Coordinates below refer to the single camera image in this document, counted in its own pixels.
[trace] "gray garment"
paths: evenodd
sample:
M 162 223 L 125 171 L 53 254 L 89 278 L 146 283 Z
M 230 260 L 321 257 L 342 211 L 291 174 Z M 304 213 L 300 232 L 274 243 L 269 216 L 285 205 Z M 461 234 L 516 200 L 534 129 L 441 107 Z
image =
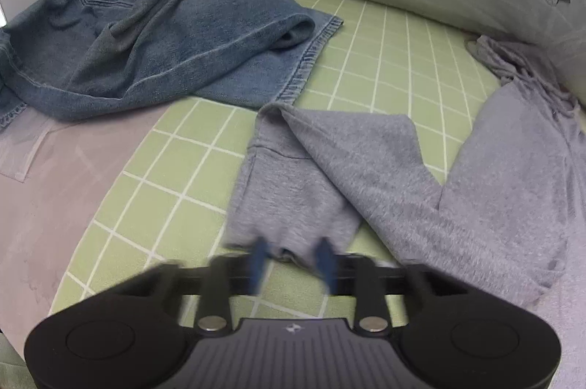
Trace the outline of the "gray garment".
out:
M 482 37 L 474 53 L 503 86 L 486 101 L 443 187 L 423 165 L 406 116 L 274 103 L 259 112 L 226 244 L 247 247 L 262 235 L 274 256 L 291 252 L 312 266 L 315 243 L 326 236 L 344 251 L 362 216 L 399 261 L 424 262 L 515 304 L 535 304 L 567 261 L 579 267 L 572 245 L 584 241 L 586 143 L 575 102 L 537 49 Z M 579 278 L 565 295 L 575 311 Z M 561 325 L 552 323 L 565 352 L 564 330 L 574 322 L 560 316 L 565 308 L 548 308 L 537 311 L 558 318 Z M 575 353 L 575 364 L 560 369 L 559 387 L 583 387 L 582 357 Z

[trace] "pink surface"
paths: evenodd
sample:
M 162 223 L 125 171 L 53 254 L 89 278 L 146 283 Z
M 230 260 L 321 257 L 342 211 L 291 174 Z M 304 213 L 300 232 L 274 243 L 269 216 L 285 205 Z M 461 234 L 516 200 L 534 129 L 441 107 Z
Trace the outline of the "pink surface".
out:
M 101 200 L 166 108 L 61 125 L 25 182 L 0 175 L 0 328 L 21 355 Z

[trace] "green surface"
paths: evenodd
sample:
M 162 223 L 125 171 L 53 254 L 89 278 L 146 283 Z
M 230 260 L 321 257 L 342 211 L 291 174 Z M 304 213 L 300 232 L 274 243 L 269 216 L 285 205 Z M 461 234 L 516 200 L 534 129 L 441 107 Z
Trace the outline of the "green surface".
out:
M 310 109 L 408 114 L 421 153 L 443 182 L 496 78 L 465 50 L 464 34 L 363 0 L 297 0 L 345 19 L 295 103 Z M 254 130 L 255 113 L 208 100 L 173 104 L 105 197 L 63 277 L 52 311 L 165 259 L 205 265 L 220 245 L 227 204 Z M 391 260 L 362 225 L 350 251 Z M 401 299 L 389 297 L 395 324 Z M 182 321 L 193 320 L 195 300 Z M 258 297 L 233 298 L 235 318 L 352 317 L 352 302 L 320 281 L 270 263 Z

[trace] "gray fabric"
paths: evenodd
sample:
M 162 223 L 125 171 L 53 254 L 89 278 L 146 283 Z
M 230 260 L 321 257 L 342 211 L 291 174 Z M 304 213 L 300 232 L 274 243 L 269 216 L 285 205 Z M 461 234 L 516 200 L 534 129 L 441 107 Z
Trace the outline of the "gray fabric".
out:
M 363 216 L 399 261 L 425 262 L 532 305 L 563 341 L 556 384 L 584 387 L 586 143 L 575 100 L 535 48 L 482 37 L 473 52 L 503 86 L 486 101 L 443 187 L 423 165 L 406 116 L 274 103 L 259 112 L 225 243 L 247 247 L 262 235 L 274 256 L 291 252 L 311 266 L 318 239 L 345 250 Z M 556 282 L 558 298 L 537 302 Z

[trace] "blue denim jeans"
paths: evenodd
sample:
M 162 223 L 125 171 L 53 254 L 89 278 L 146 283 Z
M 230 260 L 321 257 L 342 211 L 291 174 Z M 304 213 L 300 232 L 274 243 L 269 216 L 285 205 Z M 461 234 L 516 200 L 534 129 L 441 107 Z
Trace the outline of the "blue denim jeans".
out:
M 39 0 L 0 29 L 0 127 L 196 94 L 291 103 L 342 21 L 293 0 Z

